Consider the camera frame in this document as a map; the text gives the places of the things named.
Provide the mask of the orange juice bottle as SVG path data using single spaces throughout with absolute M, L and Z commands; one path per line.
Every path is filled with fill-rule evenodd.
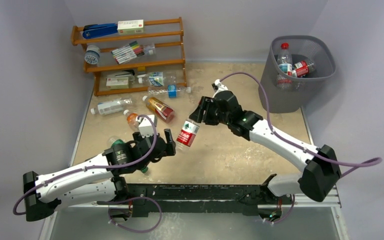
M 126 117 L 126 121 L 127 121 L 128 126 L 134 132 L 138 132 L 139 131 L 139 124 L 140 124 L 140 121 L 138 119 L 138 114 L 133 112 L 133 111 L 130 111 L 128 109 L 124 110 L 123 114 Z

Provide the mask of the red cap water bottle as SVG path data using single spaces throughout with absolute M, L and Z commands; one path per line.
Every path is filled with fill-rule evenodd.
M 176 138 L 176 149 L 178 151 L 188 150 L 192 146 L 199 129 L 199 123 L 190 119 L 185 120 Z

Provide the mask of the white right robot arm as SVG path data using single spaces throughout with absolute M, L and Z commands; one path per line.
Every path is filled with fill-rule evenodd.
M 292 194 L 304 194 L 313 201 L 323 202 L 342 175 L 335 151 L 330 146 L 307 144 L 271 127 L 267 118 L 242 109 L 229 90 L 220 91 L 213 97 L 203 96 L 189 119 L 210 126 L 224 124 L 234 135 L 270 149 L 300 171 L 273 174 L 266 179 L 261 185 L 260 196 L 268 204 Z

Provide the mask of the red cap scenic bottle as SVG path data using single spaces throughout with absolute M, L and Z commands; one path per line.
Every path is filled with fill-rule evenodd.
M 291 77 L 293 73 L 293 60 L 287 42 L 280 45 L 280 52 L 276 61 L 281 72 Z M 279 89 L 286 90 L 292 86 L 292 83 L 289 78 L 283 77 L 280 74 L 277 75 L 276 86 Z

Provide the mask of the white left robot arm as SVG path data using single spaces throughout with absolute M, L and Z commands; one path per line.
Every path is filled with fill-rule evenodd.
M 34 171 L 23 175 L 25 219 L 35 222 L 69 206 L 89 202 L 115 202 L 122 205 L 133 196 L 123 175 L 145 172 L 149 163 L 176 154 L 170 129 L 164 136 L 143 137 L 133 133 L 124 142 L 112 137 L 110 147 L 83 163 L 58 172 L 39 175 Z

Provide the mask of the red label tea bottle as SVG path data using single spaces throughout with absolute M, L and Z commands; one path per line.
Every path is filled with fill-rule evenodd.
M 165 123 L 171 123 L 175 118 L 175 111 L 156 97 L 145 95 L 142 97 L 142 101 L 148 110 L 161 118 Z

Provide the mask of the red scenic label bottle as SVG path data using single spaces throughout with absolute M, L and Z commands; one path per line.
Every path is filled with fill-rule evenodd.
M 315 70 L 315 62 L 312 59 L 307 58 L 305 60 L 293 64 L 291 75 L 295 78 L 301 78 L 306 76 L 307 74 L 311 74 Z

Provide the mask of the green label water bottle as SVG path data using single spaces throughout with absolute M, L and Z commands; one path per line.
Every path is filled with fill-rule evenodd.
M 115 144 L 123 144 L 124 141 L 121 140 L 118 136 L 111 136 L 107 141 L 106 145 L 110 148 L 112 148 Z M 146 174 L 149 168 L 147 165 L 140 166 L 139 168 L 136 167 L 136 170 L 140 170 L 143 174 Z

